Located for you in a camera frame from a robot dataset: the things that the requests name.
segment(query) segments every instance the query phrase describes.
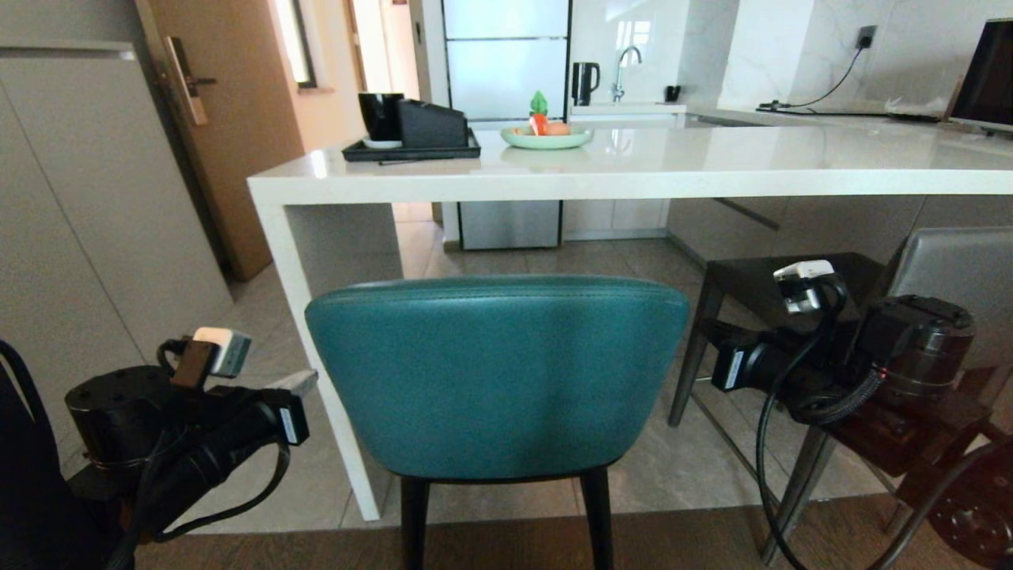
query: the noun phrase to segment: chair backrest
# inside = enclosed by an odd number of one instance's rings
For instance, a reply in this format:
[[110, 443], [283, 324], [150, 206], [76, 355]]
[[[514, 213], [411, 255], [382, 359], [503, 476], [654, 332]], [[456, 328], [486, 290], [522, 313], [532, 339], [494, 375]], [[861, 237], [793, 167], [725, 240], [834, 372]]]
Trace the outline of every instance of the chair backrest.
[[306, 321], [363, 445], [428, 479], [552, 477], [619, 459], [686, 327], [686, 298], [612, 276], [360, 284]]
[[931, 228], [911, 234], [888, 296], [958, 305], [977, 334], [965, 370], [1013, 364], [1013, 227]]

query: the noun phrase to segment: window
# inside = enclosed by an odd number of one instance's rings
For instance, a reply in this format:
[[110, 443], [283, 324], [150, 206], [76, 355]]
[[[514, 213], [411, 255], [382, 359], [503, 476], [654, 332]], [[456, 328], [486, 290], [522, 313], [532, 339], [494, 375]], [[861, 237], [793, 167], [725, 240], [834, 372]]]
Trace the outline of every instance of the window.
[[313, 73], [313, 60], [310, 58], [306, 25], [299, 0], [275, 0], [275, 4], [278, 6], [278, 19], [282, 25], [285, 52], [292, 65], [293, 79], [301, 89], [315, 88], [316, 75]]

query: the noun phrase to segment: kitchen cabinet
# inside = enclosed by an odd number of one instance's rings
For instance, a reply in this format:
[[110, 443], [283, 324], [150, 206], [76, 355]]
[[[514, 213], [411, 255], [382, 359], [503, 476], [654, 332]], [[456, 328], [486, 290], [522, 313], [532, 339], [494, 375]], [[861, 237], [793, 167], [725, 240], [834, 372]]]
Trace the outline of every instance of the kitchen cabinet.
[[857, 251], [885, 263], [920, 227], [1013, 225], [1011, 195], [680, 199], [669, 233], [698, 260]]
[[612, 229], [654, 229], [665, 227], [669, 199], [616, 199]]
[[669, 199], [568, 199], [563, 239], [663, 237]]
[[791, 197], [774, 255], [855, 251], [885, 263], [915, 225], [924, 195]]
[[769, 255], [777, 237], [777, 230], [710, 197], [675, 200], [668, 227], [701, 261]]

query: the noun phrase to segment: white countertop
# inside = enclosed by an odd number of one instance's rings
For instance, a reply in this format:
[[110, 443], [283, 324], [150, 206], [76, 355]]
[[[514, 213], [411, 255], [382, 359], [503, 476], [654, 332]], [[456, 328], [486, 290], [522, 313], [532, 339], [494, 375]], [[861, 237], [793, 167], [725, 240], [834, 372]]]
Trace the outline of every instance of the white countertop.
[[685, 104], [666, 102], [618, 102], [595, 103], [587, 106], [570, 106], [571, 115], [579, 114], [679, 114], [686, 112]]
[[250, 188], [257, 203], [1013, 193], [1013, 142], [905, 124], [597, 129], [560, 151], [476, 137], [478, 159], [380, 166], [314, 151]]

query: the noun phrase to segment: green plate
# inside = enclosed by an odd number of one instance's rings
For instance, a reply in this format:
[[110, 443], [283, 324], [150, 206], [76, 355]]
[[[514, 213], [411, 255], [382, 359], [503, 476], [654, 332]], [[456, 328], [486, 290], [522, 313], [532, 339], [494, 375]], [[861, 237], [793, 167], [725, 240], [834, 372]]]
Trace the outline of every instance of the green plate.
[[570, 134], [556, 137], [536, 137], [531, 134], [531, 127], [521, 129], [524, 135], [514, 133], [514, 129], [503, 129], [499, 131], [499, 136], [511, 146], [519, 148], [530, 148], [534, 150], [560, 150], [563, 148], [576, 148], [591, 140], [592, 132], [579, 127], [571, 127]]

